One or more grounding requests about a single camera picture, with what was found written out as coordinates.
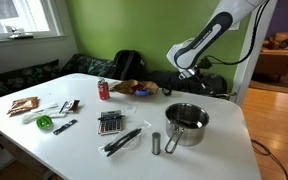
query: coca-cola can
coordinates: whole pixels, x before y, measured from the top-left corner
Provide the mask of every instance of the coca-cola can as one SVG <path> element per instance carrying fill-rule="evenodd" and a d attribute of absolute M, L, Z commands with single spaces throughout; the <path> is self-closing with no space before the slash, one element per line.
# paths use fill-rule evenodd
<path fill-rule="evenodd" d="M 110 98 L 110 91 L 108 89 L 108 83 L 104 79 L 97 83 L 98 92 L 101 100 L 107 100 Z"/>

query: brown sofa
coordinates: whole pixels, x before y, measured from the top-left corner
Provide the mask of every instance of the brown sofa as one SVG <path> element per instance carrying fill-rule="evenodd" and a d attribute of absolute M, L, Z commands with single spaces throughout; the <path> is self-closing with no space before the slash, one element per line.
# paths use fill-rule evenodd
<path fill-rule="evenodd" d="M 277 81 L 288 73 L 288 46 L 282 43 L 288 39 L 288 32 L 277 32 L 263 42 L 255 74 L 277 75 Z"/>

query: green object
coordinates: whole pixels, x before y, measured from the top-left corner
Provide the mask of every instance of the green object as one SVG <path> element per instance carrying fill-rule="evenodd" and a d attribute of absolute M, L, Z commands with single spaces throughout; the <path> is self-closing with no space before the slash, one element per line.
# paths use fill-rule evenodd
<path fill-rule="evenodd" d="M 79 53 L 113 60 L 122 49 L 138 51 L 148 71 L 177 71 L 166 58 L 173 44 L 195 37 L 210 20 L 219 0 L 66 0 Z M 239 60 L 249 17 L 237 31 L 225 32 L 199 59 L 213 55 Z M 213 65 L 232 87 L 236 65 Z"/>
<path fill-rule="evenodd" d="M 43 115 L 37 118 L 36 124 L 40 129 L 45 129 L 50 127 L 53 124 L 53 122 L 49 116 Z"/>

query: green ball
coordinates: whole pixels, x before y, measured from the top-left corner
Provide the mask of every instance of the green ball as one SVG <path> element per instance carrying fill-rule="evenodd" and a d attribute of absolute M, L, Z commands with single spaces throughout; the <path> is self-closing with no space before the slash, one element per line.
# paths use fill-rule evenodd
<path fill-rule="evenodd" d="M 46 129 L 50 127 L 53 122 L 49 116 L 43 115 L 37 118 L 36 124 L 40 129 Z"/>

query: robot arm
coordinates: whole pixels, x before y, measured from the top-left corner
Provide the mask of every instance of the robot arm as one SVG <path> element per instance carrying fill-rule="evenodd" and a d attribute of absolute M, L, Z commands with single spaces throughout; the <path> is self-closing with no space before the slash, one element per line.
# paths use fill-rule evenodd
<path fill-rule="evenodd" d="M 267 0 L 221 0 L 211 20 L 195 38 L 175 44 L 166 57 L 180 72 L 180 79 L 193 76 L 197 58 L 226 30 Z"/>

